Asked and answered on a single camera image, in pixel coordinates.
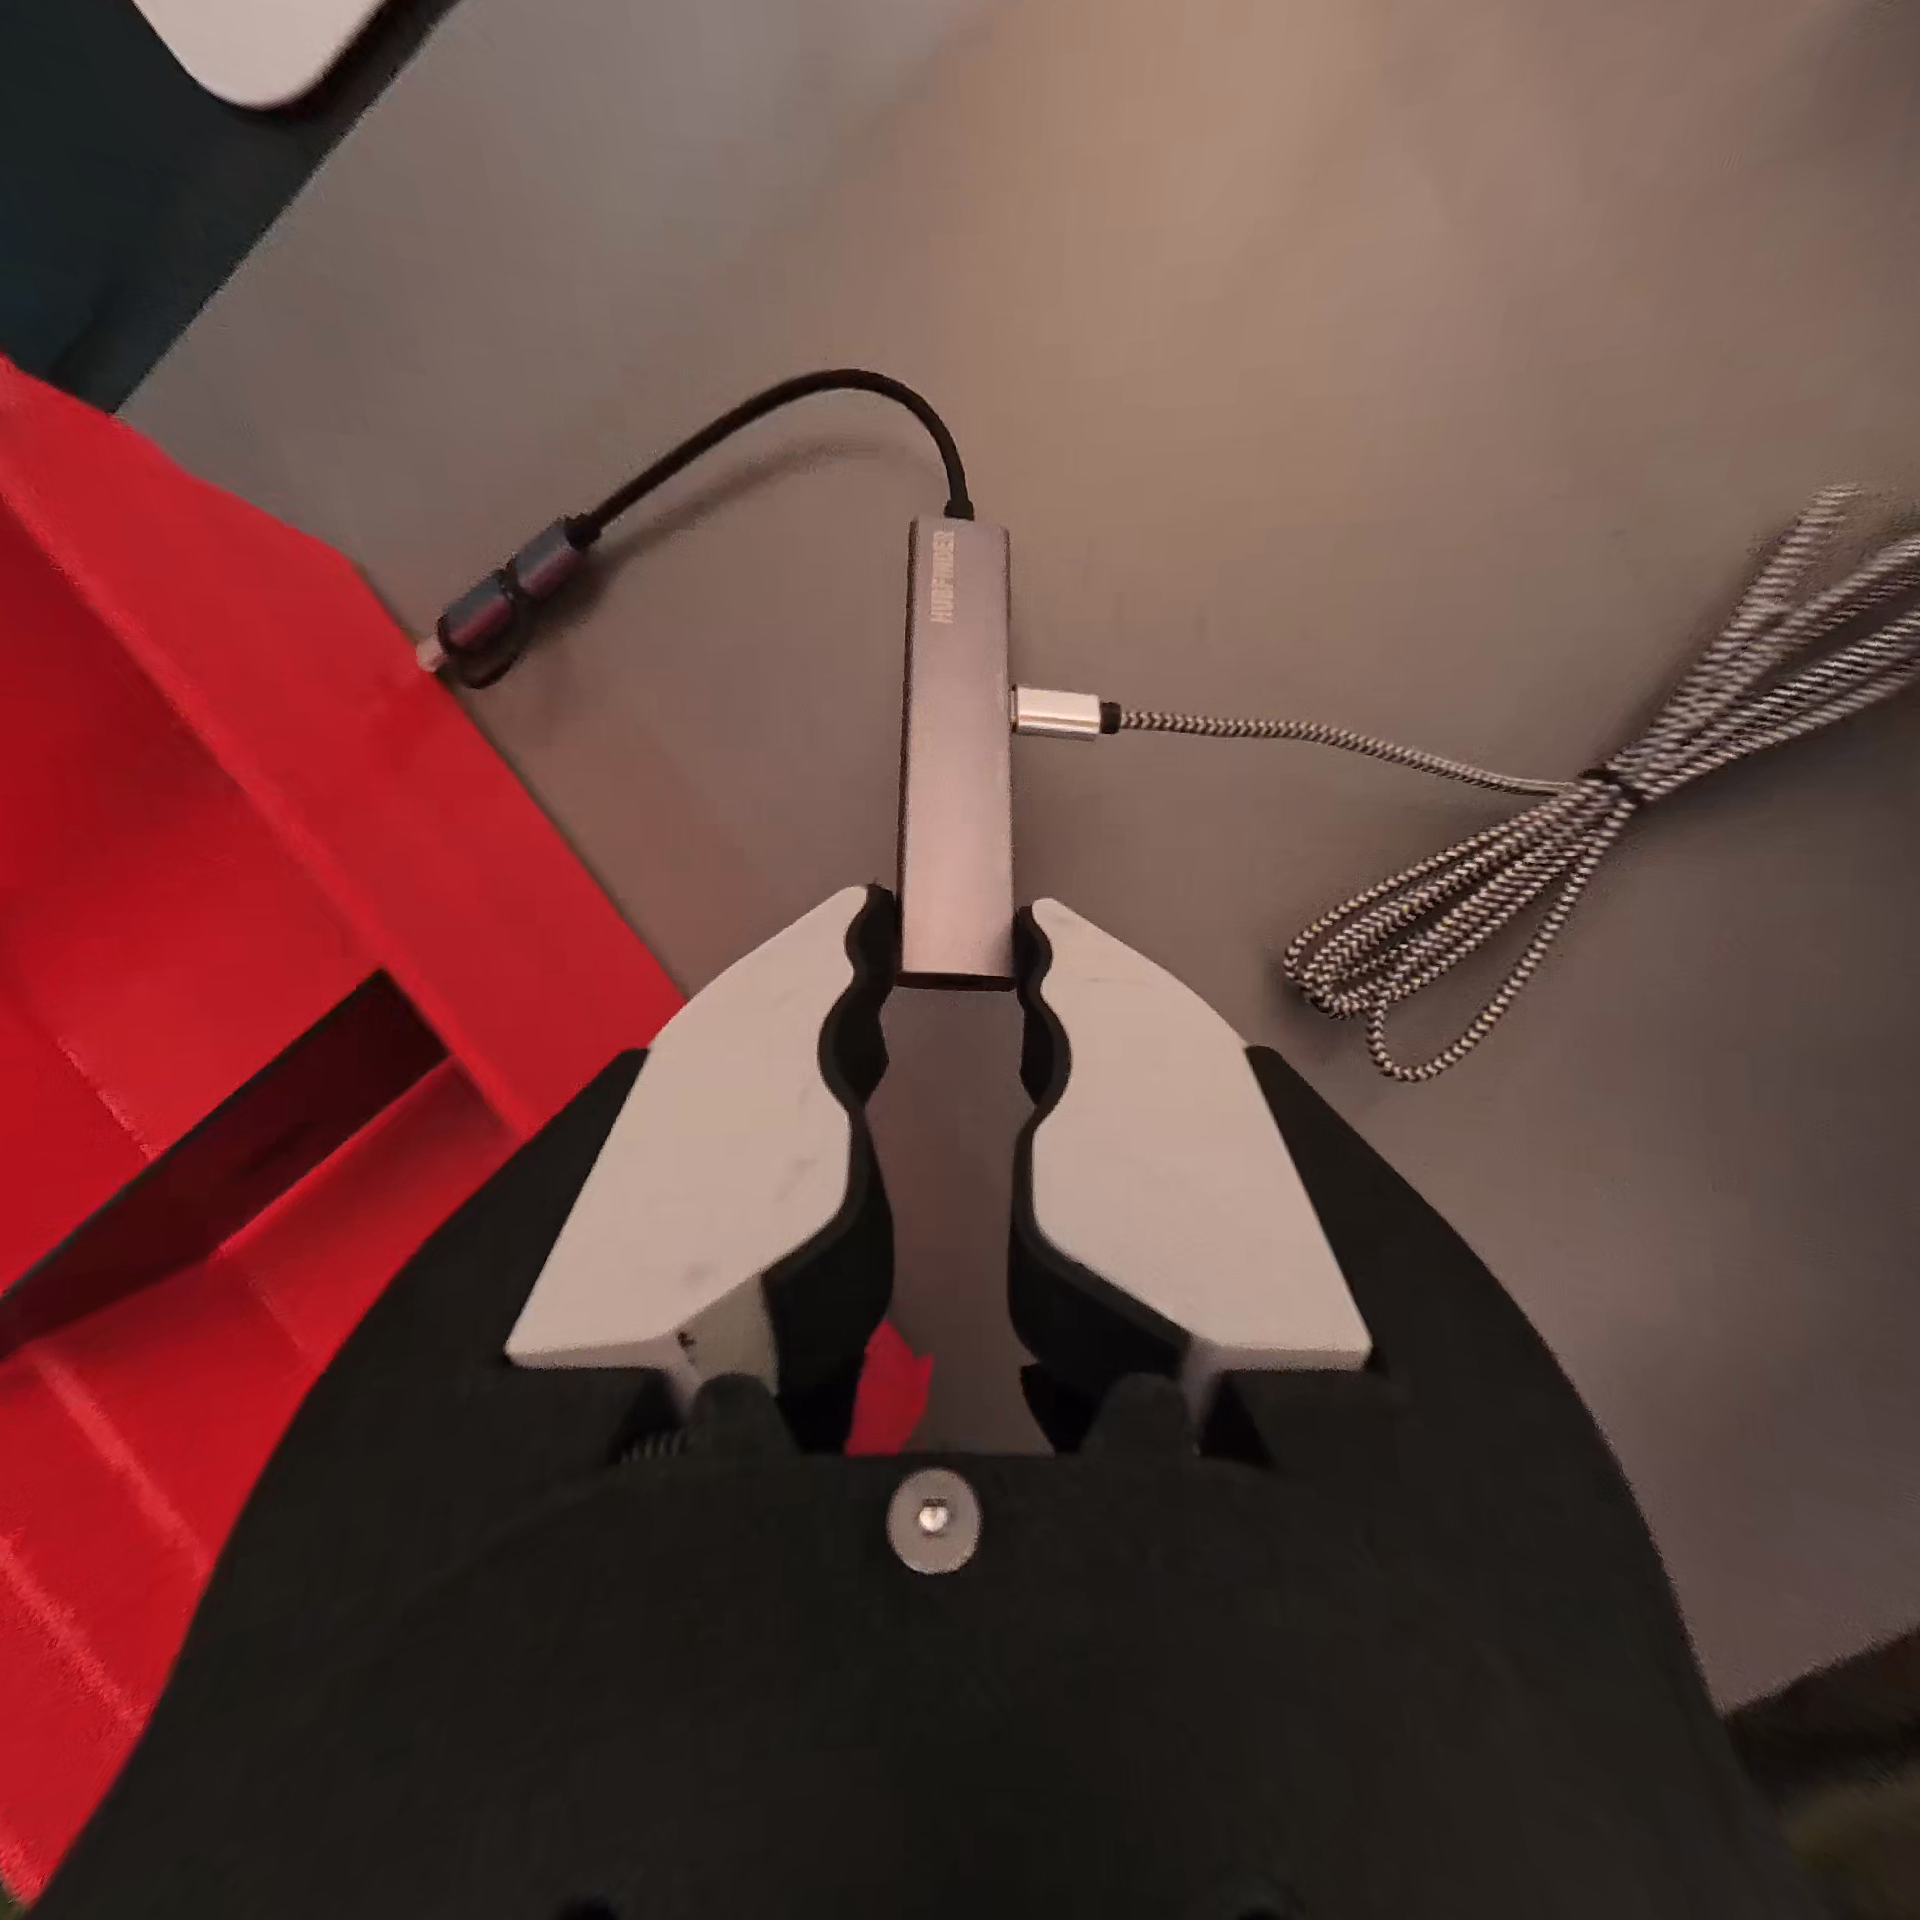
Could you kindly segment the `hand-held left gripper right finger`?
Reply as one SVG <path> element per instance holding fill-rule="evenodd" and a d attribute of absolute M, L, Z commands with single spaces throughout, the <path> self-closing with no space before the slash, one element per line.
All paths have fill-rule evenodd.
<path fill-rule="evenodd" d="M 1372 1331 L 1240 1032 L 1053 897 L 1020 912 L 1014 970 L 1004 1303 L 1049 1449 L 1131 1378 L 1196 1433 L 1240 1378 L 1360 1378 Z"/>

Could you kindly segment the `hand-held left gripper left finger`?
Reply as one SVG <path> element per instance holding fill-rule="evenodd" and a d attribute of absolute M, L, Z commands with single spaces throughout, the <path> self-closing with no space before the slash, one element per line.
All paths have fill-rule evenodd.
<path fill-rule="evenodd" d="M 846 1454 L 899 1265 L 868 1124 L 895 979 L 899 900 L 865 881 L 694 992 L 647 1047 L 502 1359 L 654 1373 L 680 1414 L 748 1378 L 805 1454 Z"/>

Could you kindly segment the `dark grey USB adapter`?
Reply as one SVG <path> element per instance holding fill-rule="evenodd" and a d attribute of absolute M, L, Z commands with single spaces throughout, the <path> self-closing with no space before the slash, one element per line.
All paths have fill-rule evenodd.
<path fill-rule="evenodd" d="M 430 633 L 415 644 L 418 669 L 467 692 L 502 682 L 524 646 L 522 607 L 511 564 L 493 567 L 448 601 Z"/>

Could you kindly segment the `red plastic bin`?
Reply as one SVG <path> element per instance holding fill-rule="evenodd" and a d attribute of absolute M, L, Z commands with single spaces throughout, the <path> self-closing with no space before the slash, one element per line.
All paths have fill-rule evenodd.
<path fill-rule="evenodd" d="M 668 1014 L 336 552 L 3 362 L 3 1895 L 403 1256 Z"/>

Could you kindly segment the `white rounded base plate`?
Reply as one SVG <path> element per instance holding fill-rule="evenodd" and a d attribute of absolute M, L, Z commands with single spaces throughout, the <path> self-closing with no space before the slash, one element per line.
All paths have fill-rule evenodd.
<path fill-rule="evenodd" d="M 388 2 L 135 2 L 210 99 L 270 111 L 325 82 Z"/>

